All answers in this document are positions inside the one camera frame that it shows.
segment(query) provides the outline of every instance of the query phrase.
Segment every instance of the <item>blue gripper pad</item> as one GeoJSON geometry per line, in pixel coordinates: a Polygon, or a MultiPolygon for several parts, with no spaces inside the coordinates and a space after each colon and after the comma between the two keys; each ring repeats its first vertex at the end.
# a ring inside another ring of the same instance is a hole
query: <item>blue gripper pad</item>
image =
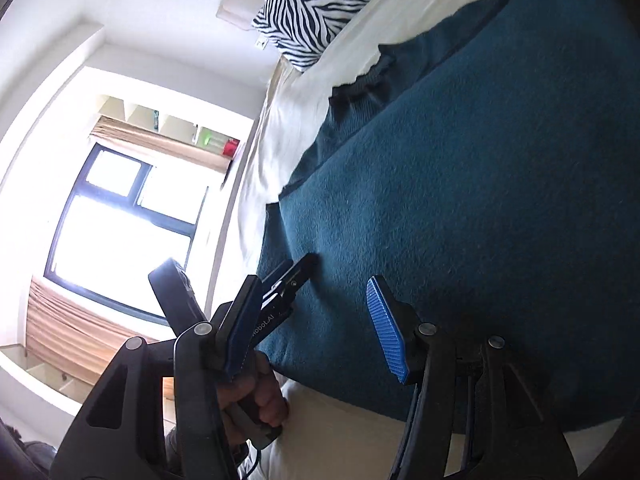
{"type": "Polygon", "coordinates": [[[229,378],[242,369],[250,349],[262,309],[262,293],[261,280],[247,276],[216,334],[216,349],[226,357],[224,371],[229,378]]]}
{"type": "Polygon", "coordinates": [[[367,307],[385,353],[386,364],[391,373],[404,384],[409,375],[409,367],[404,337],[392,312],[392,305],[396,303],[382,276],[374,276],[367,282],[367,307]]]}

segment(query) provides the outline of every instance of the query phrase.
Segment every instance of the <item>teal blanket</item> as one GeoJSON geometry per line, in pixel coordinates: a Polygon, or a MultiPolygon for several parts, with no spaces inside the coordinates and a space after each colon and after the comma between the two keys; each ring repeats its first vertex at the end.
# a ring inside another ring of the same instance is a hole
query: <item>teal blanket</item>
{"type": "Polygon", "coordinates": [[[286,376],[404,418],[365,285],[503,336],[564,430],[640,388],[640,40],[614,0],[479,0],[336,88],[268,206],[260,272],[320,254],[261,345],[286,376]]]}

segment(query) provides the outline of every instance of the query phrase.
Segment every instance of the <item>black cable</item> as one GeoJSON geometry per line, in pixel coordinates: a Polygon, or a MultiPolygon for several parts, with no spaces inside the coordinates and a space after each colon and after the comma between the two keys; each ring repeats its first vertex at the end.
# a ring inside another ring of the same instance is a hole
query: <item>black cable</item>
{"type": "Polygon", "coordinates": [[[253,465],[251,466],[251,469],[249,469],[249,471],[247,473],[245,473],[244,476],[242,476],[242,480],[247,480],[249,478],[249,476],[251,476],[251,473],[253,473],[255,471],[255,468],[258,467],[258,464],[260,463],[260,459],[262,458],[262,452],[257,449],[256,453],[255,453],[255,460],[253,465]]]}

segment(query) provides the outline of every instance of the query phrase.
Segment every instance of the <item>red object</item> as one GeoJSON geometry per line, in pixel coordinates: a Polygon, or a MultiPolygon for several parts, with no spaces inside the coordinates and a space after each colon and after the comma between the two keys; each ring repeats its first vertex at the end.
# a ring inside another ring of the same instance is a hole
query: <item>red object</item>
{"type": "Polygon", "coordinates": [[[226,142],[224,149],[222,150],[222,154],[234,158],[239,145],[240,141],[238,139],[229,139],[226,142]]]}

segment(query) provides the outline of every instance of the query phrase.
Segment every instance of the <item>green object on shelf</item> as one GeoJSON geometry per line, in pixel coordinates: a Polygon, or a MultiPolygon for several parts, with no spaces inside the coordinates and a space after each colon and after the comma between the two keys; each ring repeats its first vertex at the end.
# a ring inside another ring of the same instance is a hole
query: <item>green object on shelf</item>
{"type": "Polygon", "coordinates": [[[227,141],[227,136],[203,126],[198,135],[196,146],[209,150],[210,152],[222,153],[227,141]]]}

